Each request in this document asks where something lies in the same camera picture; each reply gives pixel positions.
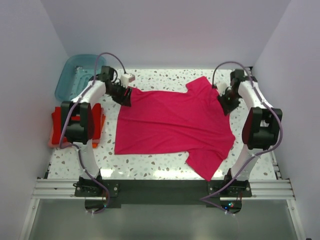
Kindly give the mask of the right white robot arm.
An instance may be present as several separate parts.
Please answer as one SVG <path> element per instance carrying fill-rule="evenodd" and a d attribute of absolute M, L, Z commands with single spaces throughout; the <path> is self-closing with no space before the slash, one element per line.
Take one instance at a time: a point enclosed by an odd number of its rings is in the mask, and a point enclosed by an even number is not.
<path fill-rule="evenodd" d="M 229 115 L 239 107 L 241 99 L 248 109 L 241 133 L 242 150 L 228 171 L 231 179 L 222 185 L 223 192 L 233 197 L 241 190 L 239 182 L 249 180 L 258 157 L 279 146 L 283 135 L 283 112 L 266 100 L 256 78 L 246 76 L 244 70 L 233 70 L 230 73 L 230 85 L 221 83 L 216 88 L 219 93 L 217 100 L 224 115 Z"/>

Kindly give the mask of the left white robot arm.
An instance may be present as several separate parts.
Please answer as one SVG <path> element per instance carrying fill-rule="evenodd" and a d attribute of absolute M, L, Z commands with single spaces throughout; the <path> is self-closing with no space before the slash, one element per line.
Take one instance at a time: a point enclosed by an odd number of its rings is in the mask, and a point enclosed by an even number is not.
<path fill-rule="evenodd" d="M 101 176 L 93 151 L 94 115 L 93 107 L 104 95 L 121 106 L 131 106 L 132 89 L 129 83 L 135 80 L 135 75 L 124 72 L 117 78 L 117 71 L 103 65 L 100 73 L 94 73 L 86 87 L 75 98 L 63 101 L 61 110 L 61 149 L 74 147 L 78 155 L 80 179 L 89 180 L 86 191 L 92 196 L 99 196 L 104 190 L 104 184 L 98 180 Z"/>

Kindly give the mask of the magenta t-shirt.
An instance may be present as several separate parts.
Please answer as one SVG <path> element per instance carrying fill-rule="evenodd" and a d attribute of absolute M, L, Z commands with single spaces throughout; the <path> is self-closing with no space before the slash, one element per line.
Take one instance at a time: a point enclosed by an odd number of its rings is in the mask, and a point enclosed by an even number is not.
<path fill-rule="evenodd" d="M 202 76 L 186 92 L 133 88 L 131 106 L 120 108 L 115 133 L 117 155 L 187 152 L 186 164 L 209 181 L 236 140 L 218 101 Z"/>

